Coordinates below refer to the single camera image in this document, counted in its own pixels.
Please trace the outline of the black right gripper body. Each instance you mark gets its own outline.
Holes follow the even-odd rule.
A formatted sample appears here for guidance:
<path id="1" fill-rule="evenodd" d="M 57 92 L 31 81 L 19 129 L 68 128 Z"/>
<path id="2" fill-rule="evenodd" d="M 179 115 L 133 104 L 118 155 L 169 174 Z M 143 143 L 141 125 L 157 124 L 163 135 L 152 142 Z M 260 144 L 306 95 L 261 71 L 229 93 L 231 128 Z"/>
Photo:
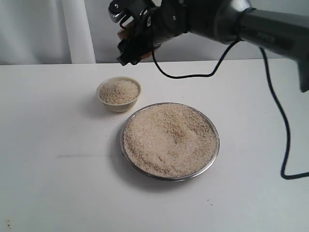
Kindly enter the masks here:
<path id="1" fill-rule="evenodd" d="M 144 24 L 135 34 L 148 46 L 162 43 L 184 33 L 216 40 L 215 20 L 225 0 L 163 0 L 151 9 L 150 25 Z"/>

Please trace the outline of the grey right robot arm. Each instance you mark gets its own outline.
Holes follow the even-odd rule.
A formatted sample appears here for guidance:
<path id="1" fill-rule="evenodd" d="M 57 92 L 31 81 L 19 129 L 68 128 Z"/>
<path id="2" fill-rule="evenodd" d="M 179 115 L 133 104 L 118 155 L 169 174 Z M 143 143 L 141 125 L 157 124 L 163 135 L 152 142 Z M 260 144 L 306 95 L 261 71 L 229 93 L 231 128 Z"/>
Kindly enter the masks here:
<path id="1" fill-rule="evenodd" d="M 128 36 L 118 44 L 122 65 L 138 64 L 162 43 L 192 33 L 223 44 L 246 41 L 297 62 L 300 90 L 309 89 L 309 19 L 258 10 L 247 0 L 114 0 L 113 22 L 132 18 Z"/>

